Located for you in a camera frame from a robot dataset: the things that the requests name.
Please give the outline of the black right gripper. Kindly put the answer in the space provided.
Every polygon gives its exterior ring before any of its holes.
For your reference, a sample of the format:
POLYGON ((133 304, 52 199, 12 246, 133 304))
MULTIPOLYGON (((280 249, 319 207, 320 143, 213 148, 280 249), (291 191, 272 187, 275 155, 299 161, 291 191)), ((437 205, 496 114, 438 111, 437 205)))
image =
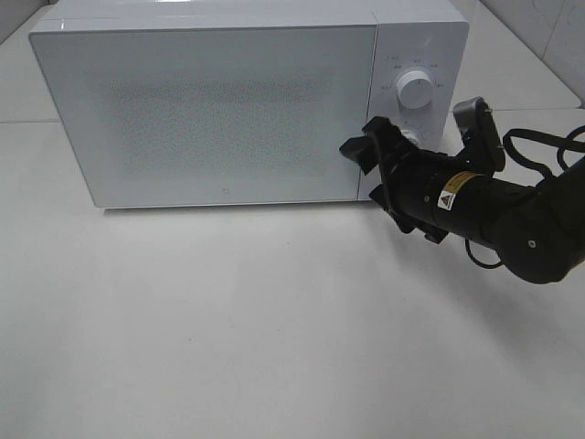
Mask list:
POLYGON ((387 117, 373 117, 362 133, 347 139, 339 152, 364 175, 378 166, 381 183, 370 195, 400 230, 420 230, 431 242, 454 234, 453 220, 439 212, 438 201, 440 185, 455 174, 457 159, 417 147, 387 117))

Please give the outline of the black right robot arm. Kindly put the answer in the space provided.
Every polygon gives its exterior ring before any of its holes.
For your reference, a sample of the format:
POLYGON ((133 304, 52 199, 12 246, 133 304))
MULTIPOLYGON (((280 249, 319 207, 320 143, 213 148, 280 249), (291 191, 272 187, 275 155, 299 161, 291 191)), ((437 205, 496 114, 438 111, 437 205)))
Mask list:
POLYGON ((370 192, 404 233, 441 243, 450 233, 496 252, 499 264, 532 284, 561 281, 584 261, 584 133, 566 137, 513 129, 500 137, 492 119, 457 124, 455 156, 418 148, 384 117, 339 151, 364 174, 378 170, 370 192))

